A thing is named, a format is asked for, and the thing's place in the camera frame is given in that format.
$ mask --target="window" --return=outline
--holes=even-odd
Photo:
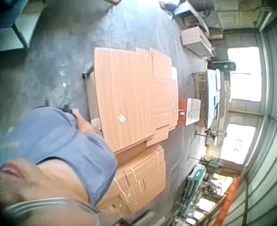
[[[227,127],[227,137],[225,137],[222,146],[221,158],[237,164],[243,164],[254,132],[255,127],[229,124]]]
[[[232,178],[225,177],[216,173],[214,174],[214,178],[215,179],[212,179],[211,182],[213,182],[216,186],[220,187],[218,195],[224,195],[224,193],[227,191],[228,187],[232,183]]]
[[[202,217],[204,217],[204,214],[194,210],[193,217],[200,220]]]
[[[187,219],[186,219],[186,222],[189,223],[189,224],[191,224],[191,225],[194,225],[194,224],[196,223],[196,221],[193,220],[193,219],[191,219],[191,218],[187,218]]]
[[[261,101],[261,62],[258,47],[229,48],[228,59],[237,69],[230,72],[230,95],[233,99]]]
[[[205,210],[206,212],[209,212],[214,206],[215,206],[215,203],[212,202],[212,201],[209,201],[207,199],[204,199],[204,198],[201,198],[199,200],[199,202],[197,203],[197,206],[200,208],[200,209],[203,209]]]

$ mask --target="stack of wooden boards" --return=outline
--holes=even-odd
[[[166,186],[164,149],[160,145],[139,144],[117,155],[116,176],[97,207],[103,213],[135,213],[160,194]]]
[[[182,45],[199,57],[213,57],[212,45],[207,36],[197,26],[181,32]]]
[[[96,48],[95,89],[104,138],[114,153],[168,138],[178,120],[171,59],[153,49]]]
[[[164,150],[178,120],[178,84],[171,59],[153,49],[95,48],[95,90],[104,139],[117,174],[98,208],[131,214],[165,188]]]

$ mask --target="shelf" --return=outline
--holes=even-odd
[[[42,1],[29,2],[22,13],[16,18],[15,25],[23,35],[27,47],[30,46],[33,33],[44,6],[45,4]],[[13,28],[0,29],[0,52],[17,48],[24,48],[24,46],[18,39]]]

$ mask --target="neck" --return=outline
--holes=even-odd
[[[66,162],[52,159],[38,165],[51,180],[68,188],[81,199],[89,202],[89,196],[75,171]]]

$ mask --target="workbench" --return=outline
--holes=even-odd
[[[201,99],[200,120],[198,125],[209,129],[219,117],[220,105],[220,71],[207,70],[194,74],[198,81]]]

